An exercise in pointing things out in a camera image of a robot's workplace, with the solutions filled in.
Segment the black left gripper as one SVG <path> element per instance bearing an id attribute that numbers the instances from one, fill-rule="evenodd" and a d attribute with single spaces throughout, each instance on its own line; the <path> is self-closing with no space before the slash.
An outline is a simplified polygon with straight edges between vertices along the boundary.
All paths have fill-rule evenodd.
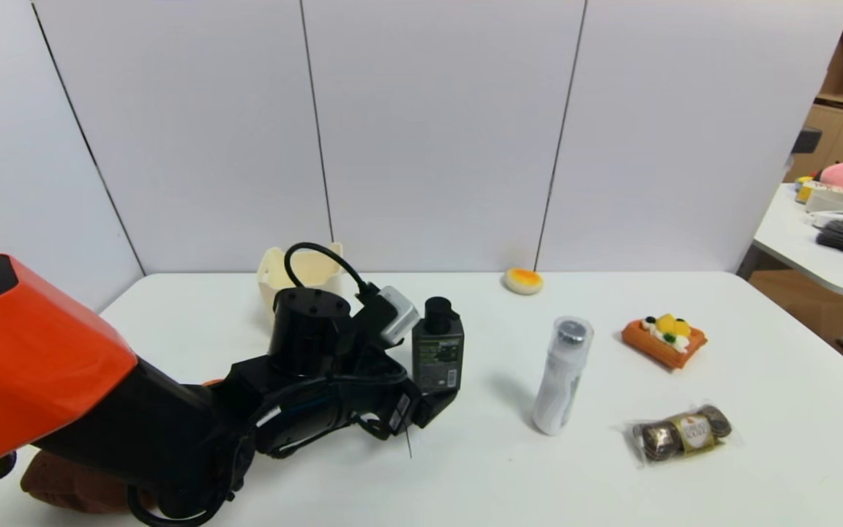
<path id="1" fill-rule="evenodd" d="M 378 378 L 347 387 L 348 423 L 381 441 L 404 433 L 411 424 L 425 428 L 458 396 L 445 390 L 422 396 L 408 378 Z"/>

